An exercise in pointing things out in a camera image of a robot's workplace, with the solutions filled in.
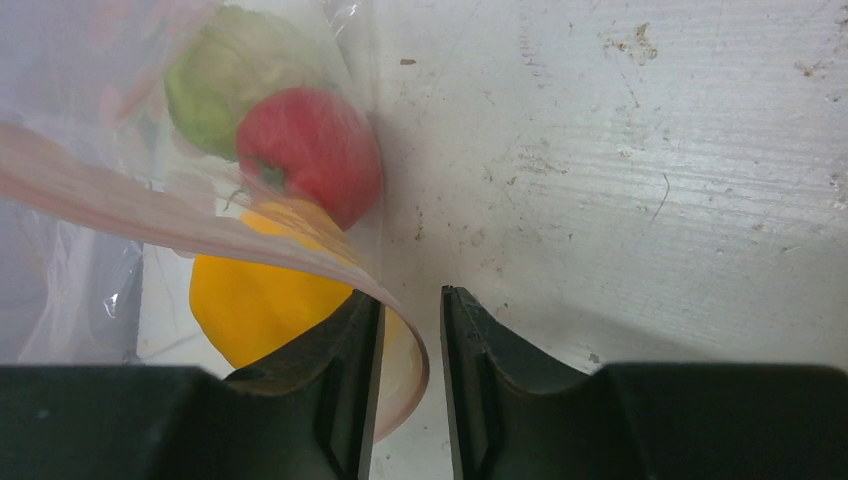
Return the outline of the clear zip top bag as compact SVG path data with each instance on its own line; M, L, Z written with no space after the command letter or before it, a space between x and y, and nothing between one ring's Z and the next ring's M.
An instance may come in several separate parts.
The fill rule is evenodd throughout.
M381 278L382 189L347 239L260 234L240 216L290 202L176 129L164 78L224 5L278 15L323 54L331 85L377 142L369 1L5 1L1 5L1 359L21 364L232 367L188 300L198 254L313 273L382 301L374 437L420 404L419 333Z

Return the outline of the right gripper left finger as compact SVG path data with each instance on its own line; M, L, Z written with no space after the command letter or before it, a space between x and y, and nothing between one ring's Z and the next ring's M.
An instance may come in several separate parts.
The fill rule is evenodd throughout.
M365 479L384 307L360 291L317 326L226 376L239 392L231 479Z

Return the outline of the green toy cabbage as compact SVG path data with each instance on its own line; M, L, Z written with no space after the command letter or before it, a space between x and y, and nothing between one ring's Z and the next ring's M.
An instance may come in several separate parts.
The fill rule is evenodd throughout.
M164 78L173 125L200 150L237 159L236 133L266 97L331 85L319 46L288 20L238 5L220 7Z

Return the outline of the red toy tomato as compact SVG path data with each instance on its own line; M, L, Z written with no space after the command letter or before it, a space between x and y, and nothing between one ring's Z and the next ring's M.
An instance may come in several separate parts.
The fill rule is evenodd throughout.
M372 126L341 94L317 87L278 91L236 132L241 171L320 206L343 231L379 199L382 159Z

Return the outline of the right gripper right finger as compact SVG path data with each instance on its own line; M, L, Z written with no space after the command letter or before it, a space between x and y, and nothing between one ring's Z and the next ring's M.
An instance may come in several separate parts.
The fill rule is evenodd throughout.
M457 479L607 479L603 389L524 339L464 287L441 291L442 359Z

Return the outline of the yellow toy bell pepper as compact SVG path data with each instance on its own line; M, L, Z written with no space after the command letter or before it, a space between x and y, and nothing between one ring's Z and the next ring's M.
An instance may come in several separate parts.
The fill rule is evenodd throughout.
M350 228L302 199L261 202L240 221L260 234L296 238L314 251L325 248L307 232L345 241ZM198 254L188 300L210 343L232 367L242 368L324 321L352 292L313 273Z

